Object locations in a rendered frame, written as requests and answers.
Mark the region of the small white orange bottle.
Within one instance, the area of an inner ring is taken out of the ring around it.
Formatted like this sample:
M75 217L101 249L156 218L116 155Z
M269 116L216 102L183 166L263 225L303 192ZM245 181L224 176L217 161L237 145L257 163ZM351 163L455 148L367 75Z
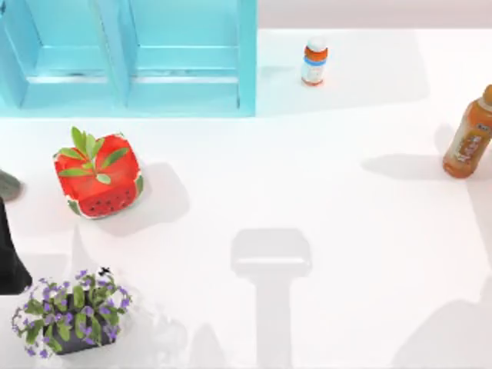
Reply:
M324 80L328 48L324 37L310 38L304 47L304 59L301 68L301 80L306 85L317 86Z

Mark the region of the light blue rack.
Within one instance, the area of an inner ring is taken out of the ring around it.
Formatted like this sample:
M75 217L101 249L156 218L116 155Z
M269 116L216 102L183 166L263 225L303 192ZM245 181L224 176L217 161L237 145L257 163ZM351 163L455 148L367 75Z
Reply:
M256 111L258 0L0 0L0 117Z

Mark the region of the red watermelon plant pot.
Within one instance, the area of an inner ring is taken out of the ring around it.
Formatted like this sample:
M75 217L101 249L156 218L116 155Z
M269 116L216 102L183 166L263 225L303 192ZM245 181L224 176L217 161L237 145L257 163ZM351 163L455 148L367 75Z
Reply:
M73 145L53 156L55 171L68 206L84 218L116 214L131 205L144 190L138 159L121 133L96 138L73 127Z

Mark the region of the purple flower plant pot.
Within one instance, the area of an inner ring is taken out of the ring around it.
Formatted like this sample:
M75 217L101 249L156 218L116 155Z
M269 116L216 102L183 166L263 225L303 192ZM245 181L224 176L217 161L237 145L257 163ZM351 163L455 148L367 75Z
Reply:
M11 327L28 356L42 359L115 343L132 304L109 268L81 270L74 282L42 278L26 291L28 300L15 309Z

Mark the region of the orange tea bottle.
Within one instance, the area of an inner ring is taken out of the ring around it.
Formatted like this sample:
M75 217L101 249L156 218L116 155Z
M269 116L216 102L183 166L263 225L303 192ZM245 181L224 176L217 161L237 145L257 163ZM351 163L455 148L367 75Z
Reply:
M472 101L443 157L443 169L454 178L468 178L476 170L492 140L492 85Z

